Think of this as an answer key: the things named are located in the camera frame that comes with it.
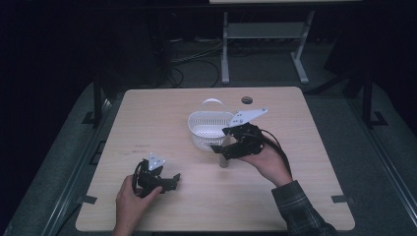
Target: sleeve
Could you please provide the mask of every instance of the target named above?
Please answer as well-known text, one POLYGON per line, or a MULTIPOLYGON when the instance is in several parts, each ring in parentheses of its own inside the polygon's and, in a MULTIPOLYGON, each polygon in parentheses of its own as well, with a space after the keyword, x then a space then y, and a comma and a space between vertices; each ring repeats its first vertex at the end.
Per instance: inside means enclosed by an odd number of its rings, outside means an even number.
POLYGON ((298 181, 273 189, 272 195, 287 223, 288 235, 337 235, 334 227, 313 208, 298 181))

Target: hand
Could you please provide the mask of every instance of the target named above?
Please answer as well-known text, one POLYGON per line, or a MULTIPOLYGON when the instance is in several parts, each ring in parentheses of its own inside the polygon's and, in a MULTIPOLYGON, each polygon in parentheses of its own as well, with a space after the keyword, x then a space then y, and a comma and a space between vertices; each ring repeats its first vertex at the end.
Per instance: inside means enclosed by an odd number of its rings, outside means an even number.
POLYGON ((264 148, 259 154, 246 155, 239 159, 255 166, 261 175, 276 187, 292 182, 292 177, 288 173, 282 157, 267 144, 264 144, 264 148))
POLYGON ((116 225, 113 229, 113 236, 132 235, 148 206, 162 191, 162 187, 157 187, 149 195, 141 199, 133 192, 132 180, 132 175, 127 176, 117 194, 116 225))

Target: basket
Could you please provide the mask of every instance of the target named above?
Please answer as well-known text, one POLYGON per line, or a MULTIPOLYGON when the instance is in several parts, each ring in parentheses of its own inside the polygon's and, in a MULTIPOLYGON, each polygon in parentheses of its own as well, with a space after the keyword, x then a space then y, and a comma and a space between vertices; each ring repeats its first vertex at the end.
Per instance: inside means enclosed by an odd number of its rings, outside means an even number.
POLYGON ((226 139, 222 129, 229 126, 233 114, 226 111, 203 111, 208 102, 217 102, 224 108, 223 103, 215 98, 209 98, 202 103, 200 111, 193 112, 188 118, 188 126, 192 133, 194 145, 204 151, 212 151, 212 145, 221 146, 226 139))

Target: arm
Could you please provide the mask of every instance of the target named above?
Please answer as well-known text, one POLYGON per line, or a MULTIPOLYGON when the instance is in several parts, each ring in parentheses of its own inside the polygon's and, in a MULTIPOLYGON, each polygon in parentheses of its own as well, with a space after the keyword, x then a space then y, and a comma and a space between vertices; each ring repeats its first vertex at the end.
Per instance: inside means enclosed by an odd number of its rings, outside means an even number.
POLYGON ((262 176, 276 186, 272 195, 287 223, 289 235, 337 235, 334 227, 326 223, 310 204, 298 182, 293 181, 282 158, 272 147, 264 145, 261 153, 240 159, 255 166, 262 176))
POLYGON ((148 206, 162 191, 162 187, 157 187, 149 195, 141 199, 133 192, 132 178, 132 175, 125 178, 122 187, 117 194, 116 225, 113 229, 113 236, 132 235, 148 206))

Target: person's left hand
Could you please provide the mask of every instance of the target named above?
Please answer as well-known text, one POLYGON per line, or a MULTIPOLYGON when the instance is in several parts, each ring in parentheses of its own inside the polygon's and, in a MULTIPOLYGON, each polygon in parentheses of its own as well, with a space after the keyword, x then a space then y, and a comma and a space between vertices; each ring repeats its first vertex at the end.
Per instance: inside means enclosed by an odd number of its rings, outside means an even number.
POLYGON ((133 176, 129 175, 123 181, 116 198, 116 225, 114 236, 131 235, 141 221, 146 209, 162 191, 162 187, 155 188, 143 199, 137 197, 132 189, 133 176))

